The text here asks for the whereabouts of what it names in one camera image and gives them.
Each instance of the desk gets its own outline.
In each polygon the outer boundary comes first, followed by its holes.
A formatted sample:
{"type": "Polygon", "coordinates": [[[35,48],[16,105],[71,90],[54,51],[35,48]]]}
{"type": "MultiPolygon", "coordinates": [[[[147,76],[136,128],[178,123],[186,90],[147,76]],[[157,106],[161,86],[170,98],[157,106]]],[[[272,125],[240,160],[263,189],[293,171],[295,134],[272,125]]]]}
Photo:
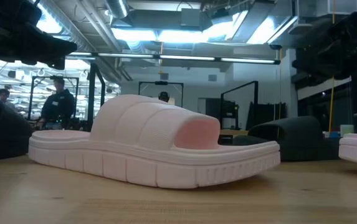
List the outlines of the desk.
{"type": "Polygon", "coordinates": [[[242,181],[166,190],[0,161],[0,223],[357,223],[357,164],[295,162],[242,181]]]}
{"type": "Polygon", "coordinates": [[[231,130],[231,129],[220,130],[221,135],[238,136],[238,135],[247,135],[247,133],[249,133],[249,131],[246,130],[231,130]]]}

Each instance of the yellow cable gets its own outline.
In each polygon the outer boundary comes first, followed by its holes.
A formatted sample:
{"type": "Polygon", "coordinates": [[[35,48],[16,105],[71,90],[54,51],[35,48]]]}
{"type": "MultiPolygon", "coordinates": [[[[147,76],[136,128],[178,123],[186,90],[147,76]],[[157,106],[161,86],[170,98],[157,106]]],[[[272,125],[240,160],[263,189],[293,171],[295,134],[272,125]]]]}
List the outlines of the yellow cable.
{"type": "MultiPolygon", "coordinates": [[[[336,0],[333,0],[332,24],[336,22],[336,0]]],[[[335,76],[332,75],[332,90],[330,93],[330,114],[329,114],[329,136],[332,132],[332,119],[333,119],[333,95],[335,93],[335,76]]]]}
{"type": "MultiPolygon", "coordinates": [[[[279,60],[282,61],[282,49],[279,50],[279,60]]],[[[282,70],[281,66],[279,66],[279,112],[278,112],[278,119],[280,119],[280,111],[281,111],[281,106],[282,106],[282,101],[281,101],[281,84],[282,81],[282,70]]],[[[279,139],[279,128],[278,128],[278,133],[277,133],[277,139],[279,139]]]]}

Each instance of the black frame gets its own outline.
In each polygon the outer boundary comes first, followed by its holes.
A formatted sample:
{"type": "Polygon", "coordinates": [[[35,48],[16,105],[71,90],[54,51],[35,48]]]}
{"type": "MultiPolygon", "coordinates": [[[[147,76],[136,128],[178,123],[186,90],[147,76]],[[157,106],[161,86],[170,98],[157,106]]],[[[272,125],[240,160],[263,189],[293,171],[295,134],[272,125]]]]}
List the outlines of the black frame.
{"type": "Polygon", "coordinates": [[[37,78],[41,78],[42,80],[44,80],[46,78],[49,78],[51,80],[54,80],[56,78],[63,78],[63,79],[68,79],[68,80],[71,80],[71,79],[76,80],[76,92],[75,92],[74,113],[73,113],[73,117],[74,118],[76,117],[77,95],[79,93],[79,78],[76,78],[76,77],[57,77],[57,76],[33,76],[31,78],[32,78],[32,80],[31,80],[31,89],[30,89],[30,101],[29,101],[29,112],[28,112],[29,114],[27,115],[27,119],[28,120],[31,119],[31,109],[32,109],[32,104],[33,104],[33,91],[34,91],[34,88],[38,85],[38,84],[34,83],[34,81],[37,78]]]}
{"type": "Polygon", "coordinates": [[[246,84],[243,84],[241,86],[238,86],[236,88],[233,88],[231,90],[228,90],[228,91],[225,91],[224,93],[221,93],[221,104],[220,104],[220,129],[222,129],[222,104],[224,103],[224,95],[227,94],[227,93],[230,93],[232,91],[235,91],[235,90],[238,90],[240,88],[243,88],[245,86],[248,86],[248,85],[251,85],[251,84],[254,84],[254,99],[253,99],[253,104],[254,104],[254,107],[253,107],[253,120],[255,121],[256,120],[256,117],[257,117],[257,105],[259,104],[259,81],[252,81],[252,82],[249,82],[249,83],[246,83],[246,84]]]}
{"type": "Polygon", "coordinates": [[[93,106],[95,101],[95,75],[98,77],[101,82],[101,107],[105,103],[105,89],[106,84],[103,80],[102,74],[99,71],[98,65],[96,63],[91,63],[90,65],[90,73],[88,74],[87,80],[90,81],[90,88],[88,90],[88,115],[87,115],[87,123],[88,123],[88,131],[91,131],[93,124],[93,106]]]}
{"type": "Polygon", "coordinates": [[[139,82],[138,83],[138,95],[141,96],[141,85],[144,83],[149,83],[149,84],[155,84],[155,85],[181,85],[181,107],[184,107],[184,84],[183,83],[170,83],[170,82],[161,82],[161,81],[156,81],[156,82],[139,82]]]}

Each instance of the ceiling light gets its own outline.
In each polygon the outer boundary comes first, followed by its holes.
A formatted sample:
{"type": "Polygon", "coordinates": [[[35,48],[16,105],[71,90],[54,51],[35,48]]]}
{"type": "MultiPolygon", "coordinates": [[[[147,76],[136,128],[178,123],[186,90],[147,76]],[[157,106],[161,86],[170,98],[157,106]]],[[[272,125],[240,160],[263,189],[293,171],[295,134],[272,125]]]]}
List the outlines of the ceiling light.
{"type": "Polygon", "coordinates": [[[207,60],[207,61],[213,61],[213,60],[214,60],[214,57],[179,56],[179,55],[160,55],[160,59],[207,60]]]}
{"type": "Polygon", "coordinates": [[[95,60],[95,57],[66,56],[68,60],[95,60]]]}
{"type": "Polygon", "coordinates": [[[117,29],[112,28],[113,35],[118,40],[125,41],[152,41],[156,40],[155,32],[141,29],[117,29]]]}
{"type": "Polygon", "coordinates": [[[207,42],[200,31],[164,30],[159,41],[167,43],[200,43],[207,42]]]}
{"type": "Polygon", "coordinates": [[[42,7],[41,4],[38,4],[42,15],[40,20],[37,23],[37,28],[48,33],[48,34],[58,34],[62,31],[62,27],[59,23],[47,12],[47,10],[42,7]]]}
{"type": "Polygon", "coordinates": [[[234,14],[232,18],[234,19],[234,24],[232,25],[232,28],[226,35],[226,40],[232,39],[233,36],[236,34],[238,31],[240,25],[243,23],[243,20],[246,18],[248,11],[243,11],[237,14],[234,14]]]}
{"type": "Polygon", "coordinates": [[[153,58],[153,55],[147,55],[147,54],[99,53],[98,55],[100,57],[153,58]]]}
{"type": "Polygon", "coordinates": [[[275,39],[282,35],[293,23],[297,21],[297,16],[293,17],[282,29],[280,29],[276,34],[274,34],[267,43],[271,44],[275,39]]]}
{"type": "Polygon", "coordinates": [[[88,52],[72,52],[69,55],[70,56],[91,56],[92,53],[88,53],[88,52]]]}
{"type": "Polygon", "coordinates": [[[210,62],[237,62],[237,63],[261,63],[276,64],[279,60],[264,60],[252,58],[220,58],[220,57],[200,57],[184,55],[159,55],[159,54],[124,54],[124,53],[92,53],[93,57],[119,57],[119,58],[154,58],[154,59],[178,59],[178,60],[205,60],[210,62]]]}
{"type": "Polygon", "coordinates": [[[247,44],[264,44],[274,34],[274,21],[267,17],[261,25],[254,31],[252,37],[247,41],[247,44]]]}
{"type": "Polygon", "coordinates": [[[266,63],[276,64],[275,60],[263,60],[263,59],[248,59],[248,58],[221,58],[222,62],[239,62],[239,63],[266,63]]]}

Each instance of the fluorescent light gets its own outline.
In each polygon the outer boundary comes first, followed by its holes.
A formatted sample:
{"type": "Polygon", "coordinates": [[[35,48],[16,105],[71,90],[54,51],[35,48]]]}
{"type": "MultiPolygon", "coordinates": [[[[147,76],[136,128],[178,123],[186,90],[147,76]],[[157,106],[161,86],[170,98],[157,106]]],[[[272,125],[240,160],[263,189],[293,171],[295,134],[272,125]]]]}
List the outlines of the fluorescent light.
{"type": "Polygon", "coordinates": [[[88,52],[72,52],[69,55],[70,56],[91,56],[92,53],[88,53],[88,52]]]}
{"type": "Polygon", "coordinates": [[[285,32],[296,21],[297,21],[297,16],[293,17],[282,29],[280,29],[275,35],[273,35],[271,39],[267,41],[267,43],[271,44],[276,38],[282,35],[283,32],[285,32]]]}
{"type": "Polygon", "coordinates": [[[25,105],[15,105],[16,107],[20,107],[20,108],[27,108],[27,106],[25,105]]]}
{"type": "Polygon", "coordinates": [[[264,44],[274,34],[274,21],[267,17],[260,26],[254,31],[247,44],[264,44]]]}
{"type": "Polygon", "coordinates": [[[152,40],[156,40],[156,35],[152,30],[112,28],[112,32],[113,32],[113,35],[118,40],[125,40],[125,41],[152,41],[152,40]]]}
{"type": "Polygon", "coordinates": [[[226,40],[232,39],[233,36],[238,31],[240,25],[243,23],[243,20],[246,18],[248,11],[243,11],[239,15],[238,13],[233,15],[232,18],[234,19],[234,24],[232,25],[231,30],[226,35],[226,40]]]}
{"type": "Polygon", "coordinates": [[[159,41],[167,43],[200,43],[206,42],[200,31],[164,30],[159,35],[159,41]]]}
{"type": "Polygon", "coordinates": [[[274,64],[274,60],[247,59],[247,58],[221,58],[222,62],[239,62],[239,63],[269,63],[274,64]]]}
{"type": "Polygon", "coordinates": [[[146,54],[99,53],[98,55],[100,57],[153,58],[153,55],[146,54]]]}
{"type": "Polygon", "coordinates": [[[90,69],[90,65],[83,60],[65,60],[65,69],[66,68],[85,70],[90,69]]]}
{"type": "Polygon", "coordinates": [[[160,59],[181,59],[181,60],[207,60],[207,61],[213,61],[214,57],[160,55],[160,59]]]}
{"type": "Polygon", "coordinates": [[[95,57],[66,56],[67,60],[95,60],[95,57]]]}

